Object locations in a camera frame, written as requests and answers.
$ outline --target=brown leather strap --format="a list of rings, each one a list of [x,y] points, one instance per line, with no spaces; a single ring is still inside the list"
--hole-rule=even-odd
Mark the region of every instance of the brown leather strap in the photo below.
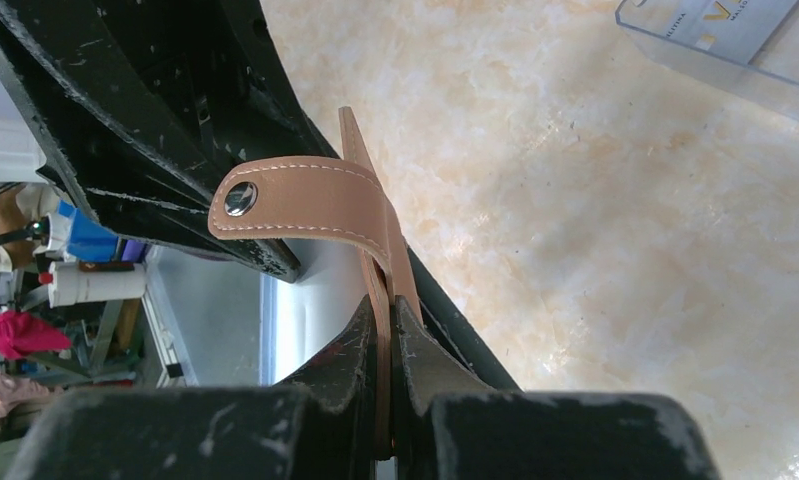
[[[408,299],[422,319],[408,250],[393,205],[376,177],[352,110],[340,109],[346,162],[322,157],[280,157],[244,163],[223,180],[208,220],[223,240],[309,238],[358,247],[376,316],[377,455],[390,456],[390,305]],[[225,198],[241,182],[254,184],[255,206],[241,216],[225,212]]]

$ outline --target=beige marble surface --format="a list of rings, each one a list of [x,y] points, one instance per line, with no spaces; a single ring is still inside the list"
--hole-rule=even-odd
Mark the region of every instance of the beige marble surface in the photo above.
[[[520,385],[660,392],[799,479],[799,124],[644,58],[617,0],[264,0],[409,243]]]

